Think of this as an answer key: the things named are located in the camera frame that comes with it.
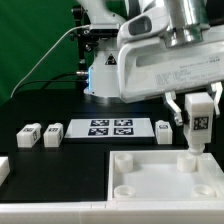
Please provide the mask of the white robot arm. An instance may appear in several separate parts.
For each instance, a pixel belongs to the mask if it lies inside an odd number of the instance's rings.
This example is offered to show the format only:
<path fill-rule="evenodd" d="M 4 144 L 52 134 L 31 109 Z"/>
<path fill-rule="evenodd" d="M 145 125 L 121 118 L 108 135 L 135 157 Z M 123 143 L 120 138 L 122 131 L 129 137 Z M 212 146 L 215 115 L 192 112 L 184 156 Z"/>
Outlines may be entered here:
<path fill-rule="evenodd" d="M 93 39 L 86 96 L 102 103 L 163 97 L 182 125 L 176 95 L 203 87 L 218 104 L 224 83 L 224 25 L 209 24 L 207 0 L 124 0 L 128 17 L 108 0 L 77 0 Z"/>

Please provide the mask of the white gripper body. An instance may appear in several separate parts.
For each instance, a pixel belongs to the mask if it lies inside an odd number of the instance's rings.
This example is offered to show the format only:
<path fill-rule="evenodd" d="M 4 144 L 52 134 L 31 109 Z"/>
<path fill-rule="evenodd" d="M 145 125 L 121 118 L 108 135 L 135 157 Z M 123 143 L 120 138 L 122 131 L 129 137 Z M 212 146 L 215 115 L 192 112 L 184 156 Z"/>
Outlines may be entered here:
<path fill-rule="evenodd" d="M 224 33 L 205 33 L 201 43 L 167 48 L 158 37 L 119 50 L 120 98 L 136 102 L 166 92 L 187 92 L 224 81 Z"/>

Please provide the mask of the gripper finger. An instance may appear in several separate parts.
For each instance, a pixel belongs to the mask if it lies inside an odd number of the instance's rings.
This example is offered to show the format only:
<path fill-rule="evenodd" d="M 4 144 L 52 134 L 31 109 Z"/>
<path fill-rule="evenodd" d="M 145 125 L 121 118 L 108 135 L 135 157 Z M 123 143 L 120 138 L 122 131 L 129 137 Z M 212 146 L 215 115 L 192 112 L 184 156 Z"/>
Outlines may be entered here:
<path fill-rule="evenodd" d="M 207 86 L 207 91 L 213 99 L 214 111 L 217 117 L 220 116 L 219 102 L 223 93 L 221 82 L 211 83 Z"/>
<path fill-rule="evenodd" d="M 163 96 L 164 105 L 172 112 L 175 124 L 177 126 L 183 125 L 183 118 L 181 114 L 181 109 L 175 102 L 176 93 L 174 91 L 166 92 Z"/>

